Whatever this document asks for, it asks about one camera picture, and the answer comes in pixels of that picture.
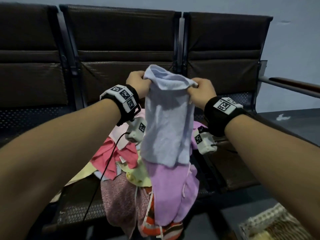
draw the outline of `brown leather backrest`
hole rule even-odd
[[[174,11],[61,5],[87,103],[157,64],[174,71],[179,18]]]
[[[59,52],[46,5],[0,4],[0,107],[66,105]]]
[[[218,95],[253,92],[272,17],[199,12],[184,17],[186,75],[210,79]]]

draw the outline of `forearm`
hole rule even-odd
[[[117,105],[104,99],[46,122],[0,149],[1,233],[12,237],[12,231],[20,229],[17,234],[23,237],[50,199],[88,163],[120,117]]]
[[[225,134],[257,179],[319,234],[320,148],[245,115],[231,120]]]

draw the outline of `wrist strap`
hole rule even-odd
[[[246,114],[241,104],[230,98],[211,98],[204,108],[205,119],[208,122],[210,134],[216,137],[224,136],[227,124],[238,115]]]
[[[141,111],[138,93],[128,84],[126,86],[116,85],[106,90],[100,95],[100,100],[102,99],[111,99],[118,106],[121,119],[117,123],[117,126],[132,120]]]

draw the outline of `striped cloth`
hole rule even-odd
[[[176,240],[182,233],[182,222],[171,222],[167,226],[155,225],[155,209],[152,188],[145,187],[145,190],[150,194],[150,201],[144,221],[142,225],[138,226],[141,235],[156,236],[157,238],[161,238],[161,240]]]
[[[280,203],[239,225],[247,240],[314,240],[301,223]]]

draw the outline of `black wrist strap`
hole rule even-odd
[[[132,92],[133,94],[133,98],[136,102],[137,105],[134,106],[133,109],[131,109],[131,111],[129,113],[126,112],[126,110],[123,107],[123,104],[114,96],[114,95],[110,95],[108,93],[105,93],[101,96],[101,99],[111,99],[113,100],[116,105],[118,106],[120,113],[121,113],[121,119],[120,121],[117,123],[117,126],[122,125],[123,123],[132,120],[140,111],[141,111],[141,107],[139,105],[139,96],[137,91],[130,85],[126,84],[126,87],[129,89],[130,92]]]
[[[221,111],[221,108],[218,109],[214,107],[215,104],[217,104],[219,101],[221,101],[221,98],[219,97],[213,97],[211,98],[204,108],[204,115],[205,119],[208,122],[208,128],[210,134],[216,136],[216,137],[222,137],[224,136],[224,130],[227,126],[227,124],[235,117],[239,115],[245,115],[247,114],[246,111],[242,108],[235,108],[230,114],[226,114],[225,112]],[[229,106],[234,106],[227,101],[224,101]]]

